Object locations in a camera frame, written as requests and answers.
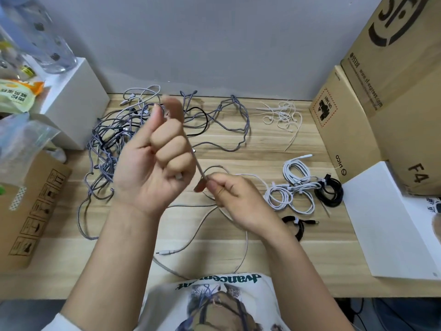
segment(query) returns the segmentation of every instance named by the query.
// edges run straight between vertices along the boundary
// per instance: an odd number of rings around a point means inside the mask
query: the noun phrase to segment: wooden table
[[[108,109],[119,109],[121,95],[111,95]],[[200,105],[211,111],[220,98],[197,97],[192,105]],[[248,108],[251,132],[246,145],[237,152],[229,153],[212,146],[196,148],[196,156],[201,166],[223,165],[231,173],[253,173],[267,183],[284,182],[282,166],[284,161],[304,154],[313,154],[303,161],[310,167],[312,175],[324,177],[335,170],[329,159],[325,145],[309,113],[308,101],[296,102],[303,115],[303,125],[292,146],[284,152],[291,133],[279,129],[275,123],[262,122],[262,101],[277,106],[278,100],[240,99]],[[243,127],[244,121],[233,106],[226,108],[219,120],[230,127]],[[228,132],[217,124],[197,137],[190,138],[195,144],[212,141],[225,147],[234,148],[242,135]],[[85,151],[70,151],[68,164],[73,173],[63,190],[58,206],[36,249],[30,266],[22,271],[0,274],[0,299],[62,299],[66,298],[78,279],[95,244],[80,236],[76,213],[80,202],[86,197],[83,178],[89,169],[89,159]],[[191,190],[200,178],[197,172],[190,187],[179,196],[177,203],[209,204],[202,194]],[[256,181],[263,192],[263,185]],[[307,209],[306,198],[297,195],[295,205]],[[88,231],[97,235],[106,219],[109,203],[93,200],[87,211]],[[161,219],[157,250],[175,249],[182,246],[201,220],[207,208],[171,208]],[[280,216],[293,214],[291,210],[280,212]],[[439,282],[411,281],[390,278],[374,278],[367,267],[363,252],[352,228],[345,206],[330,209],[330,216],[317,202],[313,219],[319,225],[307,227],[302,246],[314,263],[331,294],[335,297],[423,297],[441,296]],[[220,211],[214,211],[203,224],[190,246],[172,256],[160,256],[160,260],[181,274],[199,278],[206,274],[232,272],[243,257],[245,234],[225,219]],[[250,235],[250,244],[242,272],[262,272],[269,275],[266,252],[262,243]],[[164,282],[178,282],[179,278],[167,273],[152,263],[147,286]]]

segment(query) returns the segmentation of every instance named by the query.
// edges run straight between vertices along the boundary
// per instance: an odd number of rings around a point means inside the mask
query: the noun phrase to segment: sf express logo
[[[369,28],[370,40],[378,46],[397,41],[415,23],[429,0],[389,0],[387,9],[378,14],[378,21]]]

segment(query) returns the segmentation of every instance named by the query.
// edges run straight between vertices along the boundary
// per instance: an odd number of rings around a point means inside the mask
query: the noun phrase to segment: clear plastic bag
[[[29,114],[10,115],[0,120],[0,182],[23,186],[35,156],[59,133]]]

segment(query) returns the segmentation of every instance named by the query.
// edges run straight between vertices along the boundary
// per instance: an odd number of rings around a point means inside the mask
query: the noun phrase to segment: gray wall
[[[312,99],[380,0],[41,0],[106,90]]]

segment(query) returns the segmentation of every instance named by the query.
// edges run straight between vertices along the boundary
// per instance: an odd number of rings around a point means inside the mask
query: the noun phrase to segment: polka dot sticker
[[[14,197],[14,200],[12,200],[12,203],[9,206],[10,211],[17,210],[23,199],[23,196],[25,195],[25,192],[26,192],[26,187],[20,187],[19,191],[17,192],[17,195]]]

